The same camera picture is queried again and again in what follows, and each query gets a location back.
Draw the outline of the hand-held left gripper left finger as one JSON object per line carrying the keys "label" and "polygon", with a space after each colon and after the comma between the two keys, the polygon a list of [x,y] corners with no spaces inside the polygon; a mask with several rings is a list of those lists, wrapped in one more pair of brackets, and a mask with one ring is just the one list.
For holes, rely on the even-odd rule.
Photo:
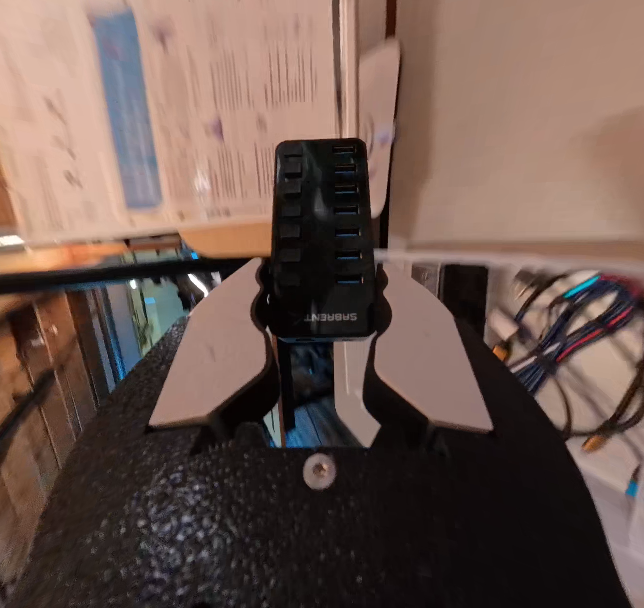
{"label": "hand-held left gripper left finger", "polygon": [[266,324],[262,270],[254,258],[206,296],[185,332],[148,421],[153,430],[261,423],[277,405],[278,367]]}

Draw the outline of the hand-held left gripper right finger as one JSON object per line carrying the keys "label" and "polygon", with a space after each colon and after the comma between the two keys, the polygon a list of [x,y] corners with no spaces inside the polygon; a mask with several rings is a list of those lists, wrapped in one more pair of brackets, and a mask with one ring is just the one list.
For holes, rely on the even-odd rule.
{"label": "hand-held left gripper right finger", "polygon": [[490,434],[493,421],[454,316],[393,264],[378,266],[376,288],[366,410],[404,435],[430,426]]}

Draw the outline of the black multi-port usb hub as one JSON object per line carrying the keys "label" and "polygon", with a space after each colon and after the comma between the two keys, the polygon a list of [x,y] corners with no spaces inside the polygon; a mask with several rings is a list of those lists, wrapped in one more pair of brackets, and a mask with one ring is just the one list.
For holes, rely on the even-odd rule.
{"label": "black multi-port usb hub", "polygon": [[363,140],[284,141],[275,152],[271,333],[291,343],[374,331],[376,268]]}

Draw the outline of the brown cardboard flap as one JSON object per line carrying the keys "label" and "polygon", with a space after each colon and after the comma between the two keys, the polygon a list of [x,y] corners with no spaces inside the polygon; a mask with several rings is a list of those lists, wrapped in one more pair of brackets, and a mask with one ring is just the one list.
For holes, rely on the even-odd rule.
{"label": "brown cardboard flap", "polygon": [[178,234],[201,257],[244,259],[268,258],[271,255],[272,225],[269,220],[183,227]]}

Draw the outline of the black metal bar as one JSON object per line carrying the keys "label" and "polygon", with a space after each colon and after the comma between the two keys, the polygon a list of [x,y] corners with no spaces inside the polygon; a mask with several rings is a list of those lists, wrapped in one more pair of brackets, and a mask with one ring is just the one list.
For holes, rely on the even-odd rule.
{"label": "black metal bar", "polygon": [[101,264],[54,271],[32,271],[1,275],[1,295],[28,294],[49,290],[94,287],[104,283],[129,280],[187,276],[188,274],[224,272],[225,276],[246,265],[246,258],[162,260],[146,264]]}

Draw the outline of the wooden cabinet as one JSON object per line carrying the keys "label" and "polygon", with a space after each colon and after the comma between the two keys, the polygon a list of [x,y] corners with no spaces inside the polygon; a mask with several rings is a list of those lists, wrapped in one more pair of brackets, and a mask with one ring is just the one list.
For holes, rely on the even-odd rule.
{"label": "wooden cabinet", "polygon": [[1,319],[1,512],[30,529],[60,470],[110,392],[92,294],[23,298]]}

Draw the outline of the clear plastic bin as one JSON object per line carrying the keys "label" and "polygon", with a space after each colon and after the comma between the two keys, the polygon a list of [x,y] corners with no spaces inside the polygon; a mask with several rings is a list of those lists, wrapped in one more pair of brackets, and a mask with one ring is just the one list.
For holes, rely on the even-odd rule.
{"label": "clear plastic bin", "polygon": [[[453,266],[455,273],[461,270],[462,275],[455,275],[449,283],[453,289],[446,306],[455,316],[474,320],[476,329],[482,328],[482,306],[487,304],[489,275],[483,266]],[[405,262],[405,271],[437,298],[443,298],[444,266],[427,261]],[[620,581],[633,607],[643,606],[643,559],[630,546],[630,524],[635,500],[617,491],[613,483],[606,482],[596,475],[593,469],[579,465],[593,503],[596,507],[610,554]]]}

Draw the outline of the printed cardboard box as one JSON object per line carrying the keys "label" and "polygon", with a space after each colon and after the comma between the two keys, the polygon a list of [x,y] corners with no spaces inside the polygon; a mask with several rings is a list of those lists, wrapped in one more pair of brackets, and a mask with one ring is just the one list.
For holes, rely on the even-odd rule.
{"label": "printed cardboard box", "polygon": [[270,214],[339,133],[333,0],[1,0],[1,175],[28,244]]}

